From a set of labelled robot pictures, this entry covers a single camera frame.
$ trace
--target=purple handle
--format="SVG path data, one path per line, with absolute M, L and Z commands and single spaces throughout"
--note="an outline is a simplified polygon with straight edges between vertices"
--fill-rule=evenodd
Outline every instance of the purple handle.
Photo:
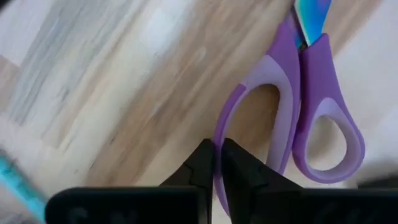
M 229 122 L 243 98 L 260 85 L 273 84 L 280 92 L 280 101 L 271 146 L 266 164 L 283 173 L 293 144 L 300 104 L 300 63 L 294 37 L 287 23 L 282 23 L 265 55 L 229 96 L 218 118 L 213 142 L 216 146 L 214 183 L 218 198 L 229 215 L 221 175 L 221 148 Z
M 345 180 L 360 167 L 365 144 L 340 92 L 335 66 L 329 45 L 329 36 L 320 39 L 305 49 L 301 56 L 302 107 L 293 143 L 293 157 L 297 167 L 308 178 L 329 184 Z M 308 136 L 315 120 L 320 116 L 330 117 L 343 132 L 347 151 L 343 160 L 330 170 L 312 169 L 307 160 Z

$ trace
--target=teal object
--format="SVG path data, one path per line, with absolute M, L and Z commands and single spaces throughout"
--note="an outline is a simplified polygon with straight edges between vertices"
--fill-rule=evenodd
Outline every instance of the teal object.
M 44 210 L 46 200 L 33 188 L 27 179 L 17 170 L 8 158 L 0 153 L 0 182 L 4 184 L 32 214 L 45 223 Z
M 296 0 L 294 7 L 308 46 L 322 35 L 330 4 L 331 0 Z

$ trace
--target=scissors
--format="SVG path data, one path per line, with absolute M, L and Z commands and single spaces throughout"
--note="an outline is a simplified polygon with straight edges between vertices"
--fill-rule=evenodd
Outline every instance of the scissors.
M 329 184 L 347 179 L 364 159 L 364 139 L 341 94 L 329 36 L 322 34 L 330 4 L 331 0 L 296 1 L 279 25 L 266 55 L 237 85 L 221 110 L 213 137 L 216 146 L 214 181 L 218 198 L 228 214 L 221 174 L 221 148 L 236 108 L 250 91 L 261 85 L 275 85 L 280 93 L 266 161 L 268 167 L 283 174 L 292 153 L 296 166 L 305 176 Z M 346 139 L 343 160 L 329 170 L 316 170 L 308 164 L 309 134 L 320 116 L 331 118 Z

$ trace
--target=wooden floor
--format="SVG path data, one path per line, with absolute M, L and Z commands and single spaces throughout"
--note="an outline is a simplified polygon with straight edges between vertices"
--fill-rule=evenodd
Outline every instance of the wooden floor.
M 379 3 L 333 1 L 325 29 L 334 53 Z M 48 196 L 157 185 L 212 136 L 291 4 L 14 0 L 0 14 L 0 146 Z M 228 134 L 262 160 L 278 100 L 273 86 L 257 89 Z

